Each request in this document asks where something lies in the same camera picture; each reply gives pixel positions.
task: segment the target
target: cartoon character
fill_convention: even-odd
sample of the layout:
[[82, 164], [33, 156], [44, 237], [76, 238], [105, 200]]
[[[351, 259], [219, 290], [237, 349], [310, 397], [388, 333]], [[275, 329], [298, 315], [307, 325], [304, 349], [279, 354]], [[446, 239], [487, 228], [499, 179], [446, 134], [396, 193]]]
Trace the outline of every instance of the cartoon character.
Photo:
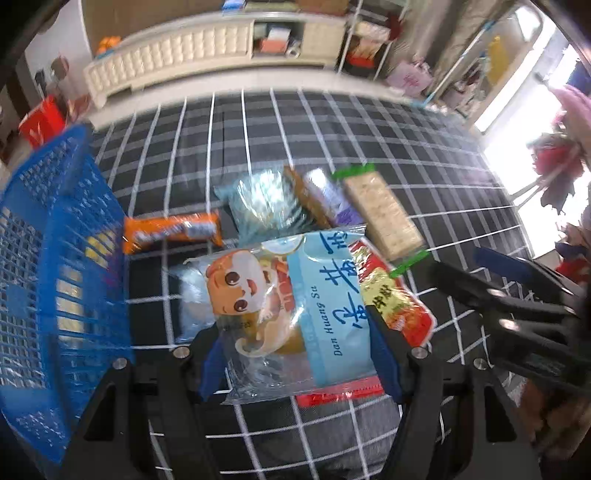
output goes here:
[[[241, 316], [248, 338], [235, 343], [248, 357], [269, 353], [300, 353], [304, 342], [299, 327], [292, 326], [295, 301], [287, 263], [278, 257], [260, 260], [248, 250], [238, 250], [213, 262], [205, 273], [215, 315]], [[253, 341], [259, 348], [248, 350]]]

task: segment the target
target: white cabinet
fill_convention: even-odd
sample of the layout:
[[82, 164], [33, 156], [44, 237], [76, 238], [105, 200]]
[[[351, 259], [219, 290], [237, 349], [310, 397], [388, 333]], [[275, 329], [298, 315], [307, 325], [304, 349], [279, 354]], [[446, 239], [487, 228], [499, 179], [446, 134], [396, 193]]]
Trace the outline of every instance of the white cabinet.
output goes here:
[[309, 58], [334, 58], [339, 54], [345, 25], [307, 22], [301, 42], [301, 55]]
[[[254, 56], [255, 21], [303, 23], [298, 57]], [[109, 95], [185, 75], [269, 64], [334, 66], [345, 33], [345, 19], [314, 14], [206, 14], [183, 18], [130, 35], [113, 53], [84, 69], [98, 108]]]

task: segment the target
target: pink bag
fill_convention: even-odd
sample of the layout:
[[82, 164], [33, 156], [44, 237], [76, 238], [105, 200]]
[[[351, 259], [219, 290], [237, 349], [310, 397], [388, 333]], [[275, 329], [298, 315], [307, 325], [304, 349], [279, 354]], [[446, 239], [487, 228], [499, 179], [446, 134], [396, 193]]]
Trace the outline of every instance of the pink bag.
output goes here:
[[413, 97], [419, 96], [432, 80], [427, 64], [412, 64], [404, 60], [386, 79], [389, 85], [404, 90], [406, 95]]

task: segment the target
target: brown snack package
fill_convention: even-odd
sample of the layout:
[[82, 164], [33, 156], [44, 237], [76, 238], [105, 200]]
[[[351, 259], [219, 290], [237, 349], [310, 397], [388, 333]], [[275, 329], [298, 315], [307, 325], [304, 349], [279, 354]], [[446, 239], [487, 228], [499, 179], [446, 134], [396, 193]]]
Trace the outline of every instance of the brown snack package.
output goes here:
[[290, 179], [295, 196], [301, 205], [310, 212], [312, 217], [314, 217], [314, 220], [316, 223], [318, 223], [318, 226], [323, 229], [332, 228], [332, 225], [324, 214], [322, 205], [310, 194], [310, 192], [308, 192], [308, 189], [306, 188], [304, 181], [301, 179], [300, 174], [287, 165], [283, 168], [283, 173], [287, 178]]
[[366, 236], [388, 260], [423, 247], [423, 237], [377, 171], [342, 180], [349, 201], [367, 221]]

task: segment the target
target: pink fabric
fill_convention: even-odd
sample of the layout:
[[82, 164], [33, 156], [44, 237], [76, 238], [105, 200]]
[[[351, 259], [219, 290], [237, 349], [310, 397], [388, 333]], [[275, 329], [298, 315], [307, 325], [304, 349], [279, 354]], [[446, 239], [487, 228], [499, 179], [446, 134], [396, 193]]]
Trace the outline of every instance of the pink fabric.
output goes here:
[[404, 90], [406, 95], [416, 97], [430, 85], [432, 79], [422, 68], [401, 61], [388, 76], [387, 82], [394, 88]]
[[587, 155], [591, 155], [591, 99], [576, 88], [565, 85], [550, 89], [566, 110], [565, 123]]

